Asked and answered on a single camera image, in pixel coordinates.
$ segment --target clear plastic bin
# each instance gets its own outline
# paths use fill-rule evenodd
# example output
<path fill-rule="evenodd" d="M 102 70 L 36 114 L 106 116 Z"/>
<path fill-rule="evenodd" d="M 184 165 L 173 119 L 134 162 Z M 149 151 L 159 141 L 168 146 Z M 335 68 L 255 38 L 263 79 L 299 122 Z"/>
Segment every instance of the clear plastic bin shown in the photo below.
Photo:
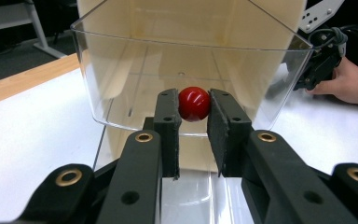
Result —
<path fill-rule="evenodd" d="M 270 129 L 312 53 L 246 0 L 107 0 L 72 30 L 93 117 L 106 125 L 96 170 L 120 157 L 167 89 L 228 91 L 254 128 Z M 161 222 L 251 223 L 241 180 L 217 177 L 206 119 L 180 132 L 181 175 L 162 180 Z"/>
<path fill-rule="evenodd" d="M 108 0 L 72 30 L 93 117 L 133 131 L 161 91 L 188 86 L 230 92 L 270 129 L 312 52 L 250 1 Z M 181 134 L 205 136 L 206 120 Z"/>

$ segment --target human hand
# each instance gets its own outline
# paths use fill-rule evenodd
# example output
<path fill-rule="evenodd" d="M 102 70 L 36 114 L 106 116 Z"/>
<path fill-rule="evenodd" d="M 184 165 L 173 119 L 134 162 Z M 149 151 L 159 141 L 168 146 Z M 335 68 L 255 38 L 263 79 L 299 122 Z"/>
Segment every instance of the human hand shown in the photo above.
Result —
<path fill-rule="evenodd" d="M 310 94 L 333 94 L 338 99 L 358 105 L 358 66 L 346 57 L 333 71 L 332 80 L 322 81 Z"/>

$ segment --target wooden panel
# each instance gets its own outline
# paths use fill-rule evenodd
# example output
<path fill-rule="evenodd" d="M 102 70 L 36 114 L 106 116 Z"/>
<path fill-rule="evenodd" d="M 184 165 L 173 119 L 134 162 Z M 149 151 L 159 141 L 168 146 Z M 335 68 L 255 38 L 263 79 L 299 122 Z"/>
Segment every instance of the wooden panel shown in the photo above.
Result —
<path fill-rule="evenodd" d="M 76 54 L 0 80 L 0 101 L 79 67 Z"/>

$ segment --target floor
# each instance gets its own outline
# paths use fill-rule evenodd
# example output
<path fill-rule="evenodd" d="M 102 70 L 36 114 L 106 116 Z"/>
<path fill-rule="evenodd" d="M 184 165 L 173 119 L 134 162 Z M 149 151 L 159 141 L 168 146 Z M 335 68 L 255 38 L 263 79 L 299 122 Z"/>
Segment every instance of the floor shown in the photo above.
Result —
<path fill-rule="evenodd" d="M 56 44 L 53 37 L 47 37 L 48 45 L 63 54 L 76 53 L 71 31 L 65 31 L 59 35 Z M 0 52 L 0 79 L 16 75 L 20 72 L 49 63 L 57 58 L 34 47 L 37 39 L 26 40 L 12 49 Z"/>

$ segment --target person's finger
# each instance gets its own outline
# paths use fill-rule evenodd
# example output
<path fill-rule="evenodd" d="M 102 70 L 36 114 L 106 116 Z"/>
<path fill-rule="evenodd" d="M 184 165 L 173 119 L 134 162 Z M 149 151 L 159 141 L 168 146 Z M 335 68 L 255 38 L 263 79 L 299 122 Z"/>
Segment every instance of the person's finger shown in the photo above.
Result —
<path fill-rule="evenodd" d="M 331 75 L 331 79 L 334 80 L 338 77 L 339 71 L 337 68 L 333 69 L 332 75 Z"/>
<path fill-rule="evenodd" d="M 346 57 L 343 57 L 339 65 L 334 70 L 337 70 L 338 72 L 343 71 L 349 64 L 351 64 L 351 61 L 349 61 Z"/>
<path fill-rule="evenodd" d="M 323 95 L 323 94 L 335 94 L 337 89 L 336 80 L 321 81 L 316 87 L 307 91 L 310 94 Z"/>

